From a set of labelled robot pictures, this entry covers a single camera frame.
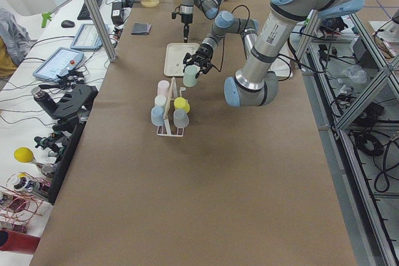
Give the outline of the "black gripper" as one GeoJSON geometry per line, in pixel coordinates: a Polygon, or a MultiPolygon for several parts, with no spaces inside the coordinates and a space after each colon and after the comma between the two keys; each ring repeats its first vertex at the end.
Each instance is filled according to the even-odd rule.
{"type": "Polygon", "coordinates": [[[171,18],[176,19],[177,15],[181,16],[181,22],[183,26],[183,42],[188,42],[188,37],[190,33],[190,25],[193,22],[193,6],[181,4],[172,13],[171,18]]]}
{"type": "Polygon", "coordinates": [[[195,78],[199,78],[201,74],[207,74],[212,68],[213,64],[213,48],[209,44],[200,44],[197,51],[192,55],[187,52],[183,58],[183,72],[189,65],[197,65],[199,67],[195,78]]]}

